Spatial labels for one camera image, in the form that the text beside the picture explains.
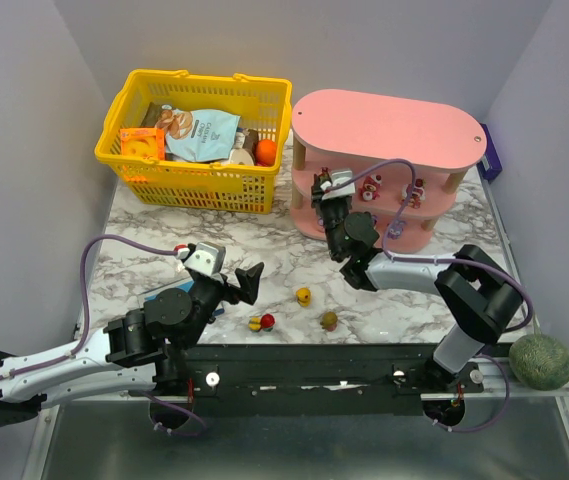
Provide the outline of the red yellow mushroom toy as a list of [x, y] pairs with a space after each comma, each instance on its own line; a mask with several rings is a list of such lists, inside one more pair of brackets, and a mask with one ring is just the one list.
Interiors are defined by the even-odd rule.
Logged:
[[252, 332], [270, 332], [273, 330], [275, 324], [275, 317], [271, 314], [265, 314], [261, 317], [251, 317], [248, 323], [248, 327]]

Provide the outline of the small purple bunny toy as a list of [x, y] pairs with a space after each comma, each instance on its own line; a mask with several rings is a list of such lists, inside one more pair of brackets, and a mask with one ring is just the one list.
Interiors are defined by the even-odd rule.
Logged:
[[407, 226], [407, 222], [404, 220], [396, 220], [391, 222], [387, 226], [386, 237], [391, 240], [398, 240]]

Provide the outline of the yellow duck toy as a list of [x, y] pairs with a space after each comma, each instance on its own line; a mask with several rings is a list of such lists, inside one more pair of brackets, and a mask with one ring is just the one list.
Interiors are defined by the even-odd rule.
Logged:
[[308, 287], [302, 287], [295, 292], [295, 298], [302, 307], [308, 307], [312, 300], [311, 291]]

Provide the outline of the pink strawberry bear toy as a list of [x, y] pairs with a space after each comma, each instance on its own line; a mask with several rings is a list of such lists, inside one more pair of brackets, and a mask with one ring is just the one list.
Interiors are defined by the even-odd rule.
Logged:
[[406, 184], [402, 192], [402, 199], [409, 199], [408, 206], [413, 209], [419, 209], [426, 198], [425, 193], [426, 181], [422, 178], [415, 180], [414, 186]]

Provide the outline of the olive brown round toy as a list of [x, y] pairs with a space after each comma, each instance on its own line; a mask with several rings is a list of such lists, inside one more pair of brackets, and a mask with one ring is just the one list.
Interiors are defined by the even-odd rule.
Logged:
[[338, 326], [337, 314], [332, 311], [326, 312], [321, 318], [320, 325], [322, 329], [325, 331], [328, 332], [334, 331]]

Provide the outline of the strawberry tart toy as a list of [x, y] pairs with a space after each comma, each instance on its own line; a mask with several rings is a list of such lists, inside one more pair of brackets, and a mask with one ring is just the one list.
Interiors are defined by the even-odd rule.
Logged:
[[327, 168], [323, 167], [320, 170], [319, 178], [320, 178], [321, 182], [328, 181], [330, 179], [329, 170]]

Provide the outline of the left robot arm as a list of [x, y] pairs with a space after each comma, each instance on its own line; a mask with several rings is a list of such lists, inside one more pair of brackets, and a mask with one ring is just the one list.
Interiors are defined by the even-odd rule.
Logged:
[[65, 400], [114, 391], [154, 392], [182, 382], [181, 354], [197, 345], [218, 305], [252, 305], [264, 265], [220, 270], [185, 267], [189, 290], [168, 288], [104, 328], [44, 352], [0, 351], [0, 427], [22, 423]]

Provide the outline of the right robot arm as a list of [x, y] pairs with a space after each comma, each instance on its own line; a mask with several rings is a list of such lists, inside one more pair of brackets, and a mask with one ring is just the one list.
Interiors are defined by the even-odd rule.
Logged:
[[466, 244], [444, 256], [395, 254], [378, 248], [368, 212], [351, 210], [355, 185], [349, 169], [322, 169], [314, 176], [311, 205], [321, 220], [330, 258], [356, 290], [406, 290], [439, 295], [455, 325], [426, 362], [432, 383], [449, 385], [480, 351], [508, 330], [530, 301], [521, 285], [481, 248]]

